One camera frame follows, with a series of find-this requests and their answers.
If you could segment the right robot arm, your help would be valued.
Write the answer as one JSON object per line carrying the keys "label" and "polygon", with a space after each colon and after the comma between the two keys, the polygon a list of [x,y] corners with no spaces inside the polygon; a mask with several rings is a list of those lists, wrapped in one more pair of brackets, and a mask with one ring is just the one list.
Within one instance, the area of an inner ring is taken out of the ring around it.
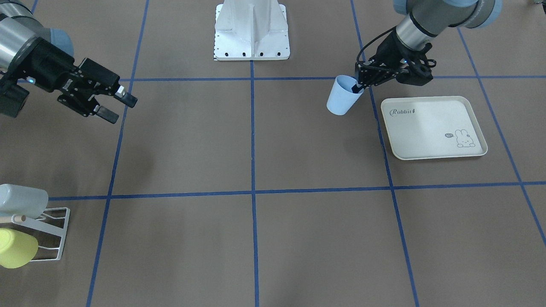
{"label": "right robot arm", "polygon": [[0,8],[2,115],[16,118],[26,103],[29,91],[19,80],[47,93],[59,91],[59,103],[81,116],[99,116],[111,124],[119,116],[96,96],[114,97],[127,107],[136,105],[138,99],[119,83],[119,75],[89,58],[75,65],[73,43],[65,31],[43,26],[19,0],[3,0]]}

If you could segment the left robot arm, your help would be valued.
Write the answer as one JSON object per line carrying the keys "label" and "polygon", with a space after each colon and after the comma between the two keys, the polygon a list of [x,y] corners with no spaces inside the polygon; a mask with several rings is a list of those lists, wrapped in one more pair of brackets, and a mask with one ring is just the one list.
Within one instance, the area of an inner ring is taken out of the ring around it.
{"label": "left robot arm", "polygon": [[393,6],[404,19],[380,34],[383,39],[370,58],[359,51],[355,62],[356,82],[351,93],[392,79],[400,84],[424,86],[433,80],[436,61],[427,57],[432,41],[445,29],[480,29],[500,15],[501,0],[395,0]]}

